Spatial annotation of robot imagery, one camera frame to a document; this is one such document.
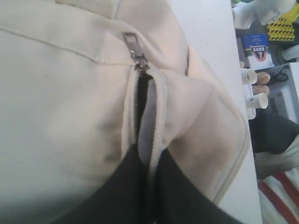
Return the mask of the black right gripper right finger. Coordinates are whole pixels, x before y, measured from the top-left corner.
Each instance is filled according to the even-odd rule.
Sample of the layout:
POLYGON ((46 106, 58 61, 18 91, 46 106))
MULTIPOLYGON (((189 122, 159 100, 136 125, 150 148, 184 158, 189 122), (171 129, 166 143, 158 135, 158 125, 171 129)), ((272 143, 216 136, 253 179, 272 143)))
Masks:
POLYGON ((204 196, 183 174, 169 150, 162 152, 155 179, 157 224, 239 224, 204 196))

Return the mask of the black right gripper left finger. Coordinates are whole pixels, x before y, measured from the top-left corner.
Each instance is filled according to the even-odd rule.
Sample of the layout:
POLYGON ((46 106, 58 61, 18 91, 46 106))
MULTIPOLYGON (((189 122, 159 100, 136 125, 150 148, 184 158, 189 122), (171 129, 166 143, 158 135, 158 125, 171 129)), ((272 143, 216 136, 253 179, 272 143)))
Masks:
POLYGON ((57 224, 142 224, 146 177, 133 144, 109 179, 57 224))

